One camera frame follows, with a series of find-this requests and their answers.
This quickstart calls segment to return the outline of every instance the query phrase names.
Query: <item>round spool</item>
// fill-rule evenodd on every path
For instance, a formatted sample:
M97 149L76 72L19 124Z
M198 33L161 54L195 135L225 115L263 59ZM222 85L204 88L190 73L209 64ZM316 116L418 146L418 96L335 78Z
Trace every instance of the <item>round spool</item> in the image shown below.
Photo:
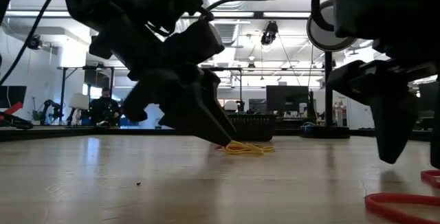
M327 0L320 5L322 17L327 23L334 25L333 4L335 0ZM307 36L311 43L318 49L325 52L339 52L350 47L356 38L338 38L335 32L323 30L316 25L316 22L309 17L307 20Z

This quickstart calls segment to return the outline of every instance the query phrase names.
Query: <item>ceiling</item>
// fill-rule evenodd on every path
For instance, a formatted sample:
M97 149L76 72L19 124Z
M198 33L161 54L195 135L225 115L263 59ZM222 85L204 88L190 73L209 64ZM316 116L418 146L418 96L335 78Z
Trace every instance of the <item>ceiling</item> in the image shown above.
M12 0L10 4L11 10L39 10L45 0ZM53 0L49 6L49 10L66 10L64 0ZM276 0L276 1L259 1L246 2L240 11L270 11L270 12L309 12L310 0ZM271 46L268 52L262 52L259 43L261 33L265 29L268 20L246 20L241 19L242 24L238 25L238 32L233 48L227 48L220 55L207 60L207 63L217 65L227 62L229 67L247 67L250 63L250 56L254 57L254 62L259 63L263 67L275 67L281 70L281 67L311 67L311 62L317 68L322 66L323 52L311 45L307 39L306 20L275 20L278 24L279 36ZM10 19L10 27L30 27L33 19ZM40 22L41 27L62 27L72 34L80 37L82 40L90 42L90 29L72 19L43 19ZM359 47L365 41L358 41L353 47ZM387 57L374 52L371 47L358 49L361 52L356 55L349 55L349 51L335 53L334 59L337 65L343 65L355 59L373 60L386 59ZM87 60L101 60L92 55L87 56ZM117 59L104 60L106 64L111 66L123 66Z

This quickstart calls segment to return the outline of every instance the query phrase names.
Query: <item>metal pole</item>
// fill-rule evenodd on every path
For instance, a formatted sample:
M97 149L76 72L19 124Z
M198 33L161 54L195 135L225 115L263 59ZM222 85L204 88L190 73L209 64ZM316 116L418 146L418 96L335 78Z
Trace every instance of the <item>metal pole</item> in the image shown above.
M63 69L63 80L61 81L61 111L60 111L60 121L63 120L63 109L64 109L64 90L66 87L66 72L67 68Z
M325 126L333 126L333 90L327 85L333 69L333 54L325 52Z
M115 79L115 68L111 68L111 76L110 76L110 98L113 94L113 81Z
M243 71L240 69L240 101L243 101L243 83L242 83Z

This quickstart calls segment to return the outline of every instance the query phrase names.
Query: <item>red ring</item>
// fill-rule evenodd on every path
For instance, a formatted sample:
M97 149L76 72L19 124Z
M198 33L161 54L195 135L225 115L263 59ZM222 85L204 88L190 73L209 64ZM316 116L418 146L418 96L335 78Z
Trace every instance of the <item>red ring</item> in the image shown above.
M378 193L365 197L365 208L385 219L401 224L440 224L417 216L412 216L402 211L385 206L383 203L407 203L429 206L440 206L440 197L428 197L415 194Z
M440 177L440 170L427 170L420 173L421 180L433 188L440 189L440 181L435 177Z

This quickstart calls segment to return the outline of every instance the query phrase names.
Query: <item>person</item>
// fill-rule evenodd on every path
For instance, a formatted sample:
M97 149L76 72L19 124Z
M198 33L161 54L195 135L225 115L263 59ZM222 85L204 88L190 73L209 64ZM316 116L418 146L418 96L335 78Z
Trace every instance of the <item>person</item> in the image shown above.
M119 126L121 108L116 100L111 99L108 87L102 88L101 97L90 103L89 113L93 125L107 121L111 126Z

